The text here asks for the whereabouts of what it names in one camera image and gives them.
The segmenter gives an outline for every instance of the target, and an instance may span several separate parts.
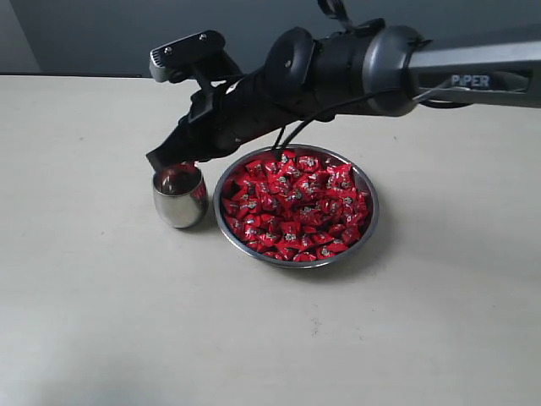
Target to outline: black cable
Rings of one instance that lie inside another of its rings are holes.
[[[284,126],[281,128],[280,134],[278,135],[278,137],[276,138],[276,142],[272,146],[273,150],[275,150],[278,147],[278,144],[280,144],[280,141],[281,141],[281,137],[284,135],[285,132],[286,132],[286,127]]]
[[[430,107],[430,108],[441,108],[441,109],[449,109],[449,108],[463,108],[471,106],[470,103],[456,103],[453,101],[434,101],[434,100],[425,100],[421,101],[419,104]]]
[[[293,138],[295,138],[298,135],[298,133],[300,133],[304,128],[306,128],[306,126],[308,126],[313,121],[317,120],[317,118],[319,116],[321,116],[322,114],[325,114],[326,112],[329,112],[331,110],[335,110],[337,108],[349,106],[350,104],[353,104],[353,103],[359,103],[360,101],[365,102],[368,99],[372,99],[374,97],[377,97],[379,95],[383,95],[385,93],[396,93],[396,92],[402,92],[402,89],[387,89],[387,90],[384,90],[384,91],[376,91],[374,93],[367,93],[364,96],[360,96],[360,97],[351,99],[349,101],[342,101],[340,103],[333,104],[332,106],[321,109],[318,112],[315,112],[314,114],[312,114],[312,115],[308,116],[306,119],[304,119],[304,121],[302,121],[302,123],[299,124],[291,132],[291,134],[286,137],[284,142],[281,144],[280,149],[283,150],[284,148],[286,148],[289,145],[289,143],[293,140]]]

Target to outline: bowl rim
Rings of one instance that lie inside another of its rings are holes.
[[[272,264],[274,266],[279,266],[282,268],[291,268],[291,269],[309,269],[309,268],[316,268],[319,266],[328,265],[333,262],[340,261],[342,259],[345,259],[355,253],[366,241],[372,237],[374,234],[375,228],[378,224],[378,219],[380,217],[380,201],[378,199],[378,194],[375,191],[374,184],[372,184],[372,181],[369,179],[369,177],[366,175],[366,173],[355,163],[351,162],[349,159],[345,158],[344,156],[335,153],[334,151],[326,150],[325,148],[321,148],[318,146],[313,145],[305,145],[305,144],[290,144],[287,146],[286,150],[296,149],[296,148],[303,148],[306,150],[312,150],[319,153],[327,154],[330,156],[333,156],[334,158],[341,160],[343,162],[348,162],[352,164],[352,169],[354,172],[356,172],[363,181],[367,184],[369,188],[370,195],[372,197],[372,218],[370,220],[369,227],[364,232],[361,239],[356,242],[354,245],[352,245],[348,250],[341,252],[340,254],[337,254],[335,256],[332,256],[331,258],[327,258],[325,260],[318,260],[318,261],[310,261],[310,262],[292,262],[292,261],[280,261],[276,260],[274,258],[270,258],[268,256],[265,256],[263,254],[260,254],[259,252],[255,252],[246,245],[243,244],[242,241],[237,239],[235,235],[229,230],[229,227],[227,226],[224,217],[221,213],[221,190],[223,188],[224,183],[226,182],[227,178],[231,175],[231,173],[243,162],[247,161],[252,156],[257,156],[263,152],[270,151],[272,149],[271,146],[266,146],[263,148],[259,148],[256,151],[252,151],[244,156],[241,156],[238,158],[234,163],[232,163],[227,170],[220,176],[220,179],[218,180],[218,183],[216,184],[216,187],[214,189],[214,195],[213,195],[213,206],[214,211],[216,213],[216,221],[218,223],[218,227],[220,228],[221,232],[224,234],[226,239],[229,240],[230,243],[235,245],[238,249],[240,249],[244,254],[249,255],[257,260],[261,260],[264,262],[267,262],[269,264]]]

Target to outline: gray wall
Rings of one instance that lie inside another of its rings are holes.
[[[316,0],[12,0],[45,72],[147,75],[148,52],[196,31],[219,30],[244,70],[257,67],[294,25],[338,29]],[[354,22],[385,17],[432,38],[541,22],[539,0],[346,0]]]
[[[0,73],[40,71],[9,0],[0,0]]]

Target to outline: red candy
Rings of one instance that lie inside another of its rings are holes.
[[[311,262],[315,260],[317,260],[317,257],[308,252],[299,252],[293,257],[293,262]]]
[[[317,261],[361,239],[370,193],[357,190],[352,165],[283,151],[255,159],[226,180],[221,207],[232,233],[279,261]]]
[[[361,239],[361,233],[356,227],[348,227],[342,233],[342,241],[345,245],[353,245]]]

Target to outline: cup rim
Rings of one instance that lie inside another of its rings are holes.
[[[167,194],[161,192],[161,191],[156,187],[156,180],[158,179],[158,175],[160,175],[161,173],[163,173],[163,171],[166,171],[168,168],[170,168],[170,167],[165,167],[165,168],[163,168],[160,172],[154,173],[154,175],[152,176],[152,189],[154,189],[155,193],[157,193],[157,194],[160,195],[160,196],[175,198],[175,197],[182,197],[182,196],[191,195],[191,194],[194,192],[194,190],[196,190],[197,188],[199,188],[200,185],[204,182],[204,179],[203,179],[203,173],[201,172],[201,169],[199,169],[198,167],[194,166],[196,173],[199,175],[199,182],[198,182],[191,190],[189,190],[188,192],[179,193],[179,194],[176,194],[176,195],[167,195]]]

